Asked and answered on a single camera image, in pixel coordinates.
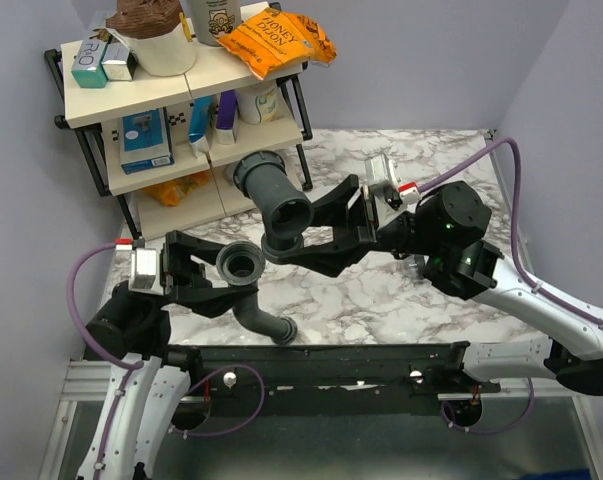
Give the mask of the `grey tee pipe fitting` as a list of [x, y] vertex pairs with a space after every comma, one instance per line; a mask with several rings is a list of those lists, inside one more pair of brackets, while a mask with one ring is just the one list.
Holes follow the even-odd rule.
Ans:
[[293, 185], [283, 158], [274, 151], [260, 150], [243, 157], [232, 178], [261, 212], [265, 257], [281, 264], [286, 254], [303, 246], [303, 232], [314, 217], [312, 203]]

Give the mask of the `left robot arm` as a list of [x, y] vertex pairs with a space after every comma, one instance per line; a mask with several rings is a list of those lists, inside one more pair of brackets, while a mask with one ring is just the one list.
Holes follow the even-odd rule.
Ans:
[[[221, 245], [189, 237], [194, 246], [186, 256], [194, 255], [209, 264], [220, 265], [221, 254], [229, 253], [230, 247], [240, 246], [240, 242]], [[203, 437], [215, 437], [248, 425], [259, 414], [265, 400], [265, 384], [260, 374], [252, 367], [242, 364], [232, 364], [213, 370], [202, 376], [201, 368], [188, 360], [181, 360], [170, 365], [165, 360], [167, 353], [161, 355], [133, 353], [124, 348], [124, 353], [112, 353], [105, 347], [105, 341], [97, 340], [80, 318], [75, 301], [75, 282], [81, 266], [91, 257], [109, 250], [130, 250], [136, 260], [137, 254], [142, 253], [140, 247], [133, 248], [135, 241], [130, 239], [117, 240], [96, 247], [80, 256], [70, 270], [66, 282], [66, 300], [75, 327], [83, 337], [87, 347], [102, 360], [110, 363], [110, 383], [103, 402], [99, 423], [93, 437], [90, 449], [81, 464], [76, 479], [151, 479], [154, 472], [156, 457], [166, 434], [176, 427], [172, 417], [178, 404], [185, 395], [195, 393], [212, 377], [234, 368], [251, 372], [260, 385], [260, 400], [254, 413], [239, 425], [222, 432], [197, 434]], [[153, 259], [159, 262], [161, 268], [168, 260], [160, 260], [155, 250], [148, 250]], [[211, 306], [210, 314], [199, 312], [200, 315], [213, 318], [235, 306], [239, 300], [248, 298], [248, 294], [257, 292], [256, 287], [240, 285], [238, 287], [213, 288], [210, 286], [197, 287], [203, 293], [194, 293], [197, 307]], [[143, 321], [148, 323], [158, 318], [159, 314], [167, 313], [159, 306], [161, 301], [168, 300], [167, 294], [162, 296], [145, 295], [142, 292], [130, 291], [134, 294], [133, 307], [122, 306], [123, 300], [117, 300], [113, 294], [111, 306], [123, 308], [123, 319], [131, 320], [133, 311], [147, 310]]]

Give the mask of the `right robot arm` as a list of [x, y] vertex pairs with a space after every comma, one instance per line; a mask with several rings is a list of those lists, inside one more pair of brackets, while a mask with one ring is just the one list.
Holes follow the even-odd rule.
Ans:
[[422, 193], [415, 184], [361, 184], [350, 176], [312, 201], [280, 180], [260, 210], [262, 247], [274, 263], [336, 277], [370, 252], [420, 255], [423, 277], [441, 293], [500, 310], [540, 332], [528, 342], [467, 345], [462, 357], [441, 367], [448, 389], [527, 377], [603, 396], [603, 308], [543, 283], [515, 254], [489, 243], [491, 211], [467, 183]]

